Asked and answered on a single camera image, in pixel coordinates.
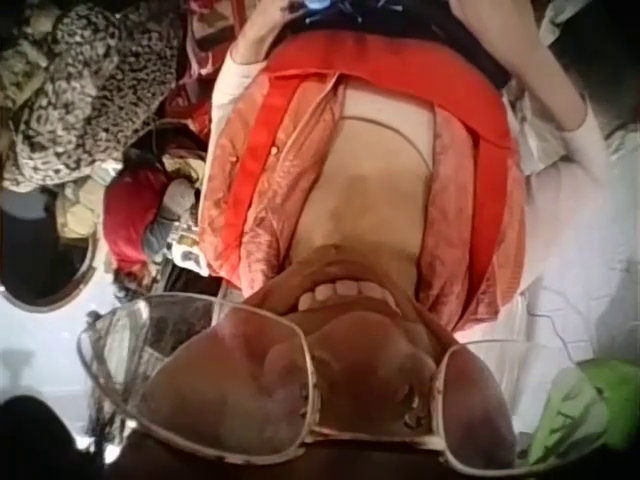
mouth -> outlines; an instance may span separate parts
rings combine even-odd
[[[354,297],[367,297],[385,302],[395,312],[400,313],[393,295],[377,283],[358,280],[338,280],[321,283],[313,290],[303,293],[298,299],[298,311],[304,312],[328,304],[341,302]]]
[[[311,335],[348,311],[384,315],[412,343],[433,349],[436,358],[457,344],[415,300],[374,262],[342,246],[323,246],[290,265],[245,300],[245,304],[286,317]]]
[[[411,295],[366,258],[343,247],[320,247],[294,263],[245,303],[287,316],[345,300],[374,299],[394,316],[420,321]]]

dark hair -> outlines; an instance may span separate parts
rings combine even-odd
[[[144,296],[138,277],[131,272],[122,270],[113,272],[113,286],[114,296],[121,304]]]
[[[409,447],[326,443],[311,446],[297,459],[272,466],[231,465],[177,451],[140,432],[129,435],[106,480],[275,480],[326,478],[424,480],[460,478],[435,453]]]

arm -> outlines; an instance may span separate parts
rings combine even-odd
[[[581,212],[600,198],[607,149],[593,114],[540,41],[531,0],[449,0],[454,15],[551,115],[568,157],[527,179],[527,245],[521,289],[541,272]]]
[[[520,290],[543,271],[581,214],[602,198],[608,153],[593,112],[546,48],[520,75],[562,131],[568,155],[527,178],[526,256]]]
[[[296,5],[299,4],[292,0],[260,0],[229,49],[211,95],[211,135],[202,182],[203,200],[218,137],[236,101],[264,68],[267,52],[284,24],[302,13]],[[198,220],[204,204],[200,202]]]

leopard print clothing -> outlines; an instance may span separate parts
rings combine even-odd
[[[65,183],[121,159],[176,82],[178,4],[162,2],[160,13],[159,5],[143,2],[116,17],[87,4],[59,19],[55,58],[25,104],[5,187]]]

eyeglasses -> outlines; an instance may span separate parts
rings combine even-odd
[[[189,340],[190,329],[202,331]],[[526,342],[450,349],[432,384],[416,389],[430,392],[416,396],[430,421],[382,433],[328,419],[313,342],[285,318],[246,305],[149,296],[94,319],[77,347],[95,386],[138,428],[235,464],[277,464],[314,442],[358,440],[436,451],[460,473],[501,477],[582,457],[607,431],[603,399],[566,352]]]

